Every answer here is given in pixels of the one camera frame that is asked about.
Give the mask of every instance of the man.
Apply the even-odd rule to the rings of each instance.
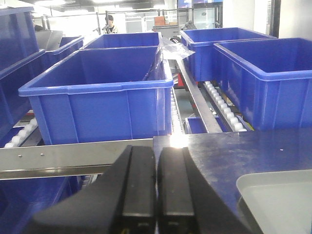
[[[108,15],[108,25],[102,28],[105,34],[118,33],[118,28],[114,25],[114,18],[111,15]]]

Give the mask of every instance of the person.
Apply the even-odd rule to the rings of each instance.
[[[44,30],[44,27],[42,27],[41,25],[35,24],[35,17],[34,16],[31,16],[31,18],[33,20],[33,26],[34,26],[35,32],[39,32],[39,31]]]
[[[114,18],[111,15],[108,15],[108,18],[105,17],[106,22],[108,21],[108,25],[106,25],[102,30],[104,30],[105,34],[118,33],[118,28],[114,25]]]

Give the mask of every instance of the dark hair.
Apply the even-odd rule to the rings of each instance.
[[[114,21],[114,18],[113,18],[113,16],[111,16],[111,15],[108,15],[108,20]]]

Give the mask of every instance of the metal guide rail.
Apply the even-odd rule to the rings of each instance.
[[[214,114],[210,110],[207,102],[198,88],[198,85],[187,73],[182,60],[177,60],[180,71],[185,81],[186,88],[190,92],[192,101],[194,102],[198,114],[205,126],[207,133],[220,133],[222,132],[218,122],[216,121]],[[235,114],[231,111],[228,104],[224,101],[219,91],[206,81],[203,84],[205,95],[208,97],[208,101],[213,106],[214,110],[218,113],[218,116],[225,123],[227,129],[232,132],[244,132],[247,131],[244,125],[239,121]]]
[[[191,98],[197,107],[198,114],[203,121],[207,133],[221,133],[222,130],[219,124],[217,123],[214,115],[207,106],[207,103],[204,97],[202,96],[200,90],[198,89],[197,84],[187,74],[183,61],[177,60],[177,64],[180,68],[185,84],[187,85],[190,91]]]
[[[0,180],[101,174],[127,145],[152,147],[153,139],[2,148]]]
[[[171,89],[171,125],[172,134],[184,134],[184,128],[181,120],[181,114],[176,101],[174,89]]]

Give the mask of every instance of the ceiling light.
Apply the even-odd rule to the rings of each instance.
[[[72,10],[72,11],[64,11],[67,15],[82,15],[88,13],[88,10]]]
[[[66,2],[64,0],[42,0],[36,1],[35,5],[38,6],[56,6],[56,5],[64,5]]]
[[[165,9],[165,7],[166,7],[165,5],[155,5],[154,6],[155,9],[160,9],[160,10]]]
[[[132,11],[133,8],[132,7],[120,7],[118,9],[116,9],[117,11]]]
[[[113,2],[119,2],[122,0],[92,0],[94,3],[113,3]]]
[[[41,17],[41,16],[43,16],[42,13],[33,13],[33,17],[35,17],[35,18],[38,18],[38,17]]]

